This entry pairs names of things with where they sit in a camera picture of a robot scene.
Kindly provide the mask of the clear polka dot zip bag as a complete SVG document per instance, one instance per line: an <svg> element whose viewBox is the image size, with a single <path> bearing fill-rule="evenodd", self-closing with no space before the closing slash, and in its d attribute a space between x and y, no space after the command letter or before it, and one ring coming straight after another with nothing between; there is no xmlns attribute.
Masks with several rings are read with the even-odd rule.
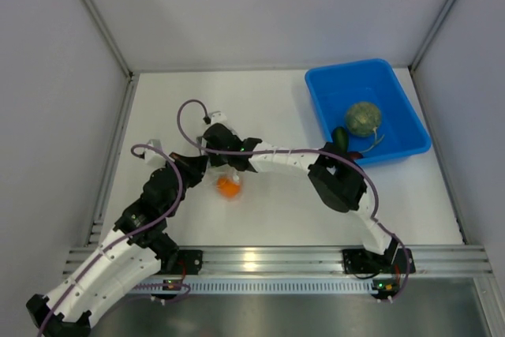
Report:
<svg viewBox="0 0 505 337"><path fill-rule="evenodd" d="M217 194L227 200L236 199L242 190L242 180L239 172L227 163L216 166L211 159L208 159L203 184L212 187Z"/></svg>

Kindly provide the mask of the orange toy fruit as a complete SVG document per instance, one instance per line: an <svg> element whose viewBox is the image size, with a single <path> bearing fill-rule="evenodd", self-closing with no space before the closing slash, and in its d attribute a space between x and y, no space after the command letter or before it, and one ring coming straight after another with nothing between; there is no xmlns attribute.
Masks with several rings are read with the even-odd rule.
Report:
<svg viewBox="0 0 505 337"><path fill-rule="evenodd" d="M216 181L218 193L226 199L234 199L241 192L241 183L227 176L220 176Z"/></svg>

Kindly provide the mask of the dark green toy avocado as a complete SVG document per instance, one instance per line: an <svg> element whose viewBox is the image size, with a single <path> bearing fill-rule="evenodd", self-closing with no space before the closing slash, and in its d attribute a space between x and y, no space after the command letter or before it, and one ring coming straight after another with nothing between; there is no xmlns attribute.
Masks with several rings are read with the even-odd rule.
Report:
<svg viewBox="0 0 505 337"><path fill-rule="evenodd" d="M348 152L350 139L344 127L342 126L336 127L331 134L331 138L333 144L339 151Z"/></svg>

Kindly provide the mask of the dark red toy fruit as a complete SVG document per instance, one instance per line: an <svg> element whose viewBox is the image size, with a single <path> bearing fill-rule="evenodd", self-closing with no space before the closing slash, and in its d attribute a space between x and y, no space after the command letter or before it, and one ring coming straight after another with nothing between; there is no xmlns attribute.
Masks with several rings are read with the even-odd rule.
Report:
<svg viewBox="0 0 505 337"><path fill-rule="evenodd" d="M360 152L348 152L347 155L353 160L363 159L364 156Z"/></svg>

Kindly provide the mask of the green netted toy melon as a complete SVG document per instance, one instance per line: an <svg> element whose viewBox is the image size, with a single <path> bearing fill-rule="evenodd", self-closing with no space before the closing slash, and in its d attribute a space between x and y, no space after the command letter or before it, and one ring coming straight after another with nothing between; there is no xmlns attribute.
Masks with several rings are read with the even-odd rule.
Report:
<svg viewBox="0 0 505 337"><path fill-rule="evenodd" d="M352 136L359 138L374 137L368 148L360 151L361 154L370 152L384 139L379 136L378 129L382 125L382 113L378 106L371 102L358 102L348 108L344 117L347 130Z"/></svg>

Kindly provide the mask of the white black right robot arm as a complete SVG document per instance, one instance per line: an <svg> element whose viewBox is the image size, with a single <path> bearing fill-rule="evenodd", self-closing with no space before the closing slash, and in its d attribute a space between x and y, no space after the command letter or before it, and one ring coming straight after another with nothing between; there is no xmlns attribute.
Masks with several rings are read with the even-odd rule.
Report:
<svg viewBox="0 0 505 337"><path fill-rule="evenodd" d="M201 141L213 167L307 177L328 208L357 219L362 248L351 251L358 259L357 268L375 273L395 265L398 242L376 218L376 188L340 144L290 150L259 138L242 140L222 122L209 125Z"/></svg>

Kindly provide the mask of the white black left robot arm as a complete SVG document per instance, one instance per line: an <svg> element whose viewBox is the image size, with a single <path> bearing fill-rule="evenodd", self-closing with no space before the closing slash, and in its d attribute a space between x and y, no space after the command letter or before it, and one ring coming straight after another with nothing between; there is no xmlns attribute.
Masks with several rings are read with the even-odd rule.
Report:
<svg viewBox="0 0 505 337"><path fill-rule="evenodd" d="M165 160L96 250L56 288L28 300L26 307L40 336L88 336L146 278L184 273L184 255L166 233L166 220L177 211L186 190L202 181L208 157L172 152Z"/></svg>

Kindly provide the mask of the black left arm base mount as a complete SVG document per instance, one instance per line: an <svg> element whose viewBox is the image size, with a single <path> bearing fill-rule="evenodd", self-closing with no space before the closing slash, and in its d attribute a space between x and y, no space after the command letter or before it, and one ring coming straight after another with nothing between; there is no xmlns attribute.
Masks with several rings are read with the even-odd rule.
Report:
<svg viewBox="0 0 505 337"><path fill-rule="evenodd" d="M203 266L203 255L200 249L179 249L169 255L161 272L168 275L198 275Z"/></svg>

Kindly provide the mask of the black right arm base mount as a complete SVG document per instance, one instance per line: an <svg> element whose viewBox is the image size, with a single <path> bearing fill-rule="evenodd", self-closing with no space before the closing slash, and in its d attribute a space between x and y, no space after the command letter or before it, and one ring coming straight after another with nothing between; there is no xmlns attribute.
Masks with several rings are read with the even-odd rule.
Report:
<svg viewBox="0 0 505 337"><path fill-rule="evenodd" d="M396 249L393 253L379 255L365 249L344 249L343 267L346 274L379 275L406 274L416 272L413 254L410 249Z"/></svg>

